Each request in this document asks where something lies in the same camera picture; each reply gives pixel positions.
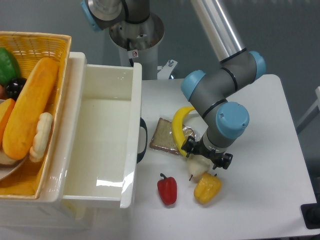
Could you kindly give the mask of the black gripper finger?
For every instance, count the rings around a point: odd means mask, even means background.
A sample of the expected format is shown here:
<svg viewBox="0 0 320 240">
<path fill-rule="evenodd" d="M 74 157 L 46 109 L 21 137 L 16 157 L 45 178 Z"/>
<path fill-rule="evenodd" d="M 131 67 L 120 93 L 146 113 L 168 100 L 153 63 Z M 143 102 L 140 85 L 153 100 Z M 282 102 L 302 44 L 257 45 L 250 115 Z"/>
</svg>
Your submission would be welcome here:
<svg viewBox="0 0 320 240">
<path fill-rule="evenodd" d="M 218 154 L 213 157 L 212 169 L 215 170 L 217 168 L 223 168 L 224 170 L 227 170 L 232 162 L 232 159 L 233 159 L 233 155 L 231 153 Z"/>
<path fill-rule="evenodd" d="M 188 136 L 188 138 L 183 142 L 181 149 L 186 153 L 188 158 L 190 155 L 197 155 L 198 150 L 196 149 L 198 142 L 194 137 Z"/>
</svg>

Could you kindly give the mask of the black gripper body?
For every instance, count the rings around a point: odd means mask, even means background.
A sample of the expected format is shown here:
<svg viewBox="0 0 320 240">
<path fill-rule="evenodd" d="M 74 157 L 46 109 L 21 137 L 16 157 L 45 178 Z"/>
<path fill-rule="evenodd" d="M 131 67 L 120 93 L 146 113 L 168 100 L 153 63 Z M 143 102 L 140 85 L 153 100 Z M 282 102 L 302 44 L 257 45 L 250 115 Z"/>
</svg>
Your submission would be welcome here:
<svg viewBox="0 0 320 240">
<path fill-rule="evenodd" d="M 223 156 L 223 152 L 218 152 L 214 148 L 208 149 L 202 140 L 197 141 L 193 147 L 194 155 L 201 155 L 207 159 L 215 160 Z"/>
</svg>

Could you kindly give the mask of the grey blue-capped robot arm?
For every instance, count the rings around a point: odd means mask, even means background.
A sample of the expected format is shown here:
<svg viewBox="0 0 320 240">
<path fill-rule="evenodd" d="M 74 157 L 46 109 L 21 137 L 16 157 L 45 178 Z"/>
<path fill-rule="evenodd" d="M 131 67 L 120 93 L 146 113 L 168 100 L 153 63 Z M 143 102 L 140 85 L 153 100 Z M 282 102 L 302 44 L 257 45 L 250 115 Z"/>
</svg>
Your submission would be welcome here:
<svg viewBox="0 0 320 240">
<path fill-rule="evenodd" d="M 222 1 L 194 0 L 191 4 L 221 67 L 212 75 L 193 71 L 181 84 L 185 98 L 207 124 L 199 141 L 183 140 L 182 152 L 204 156 L 214 168 L 227 169 L 233 159 L 227 148 L 249 124 L 246 108 L 227 98 L 259 79 L 266 63 L 258 52 L 247 51 Z M 84 0 L 81 8 L 95 31 L 109 30 L 122 66 L 139 63 L 144 80 L 156 79 L 164 24 L 151 12 L 149 1 Z"/>
</svg>

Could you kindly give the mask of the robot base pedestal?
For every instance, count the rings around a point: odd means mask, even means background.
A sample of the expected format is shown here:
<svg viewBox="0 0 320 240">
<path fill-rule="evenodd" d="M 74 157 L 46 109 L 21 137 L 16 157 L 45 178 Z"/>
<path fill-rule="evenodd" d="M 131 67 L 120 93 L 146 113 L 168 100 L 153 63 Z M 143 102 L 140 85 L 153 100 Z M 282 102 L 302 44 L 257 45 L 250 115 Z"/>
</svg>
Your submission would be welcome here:
<svg viewBox="0 0 320 240">
<path fill-rule="evenodd" d="M 158 47 L 164 37 L 164 24 L 154 13 L 142 23 L 122 21 L 110 27 L 109 36 L 117 46 L 120 64 L 132 67 L 142 65 L 142 79 L 158 78 Z"/>
</svg>

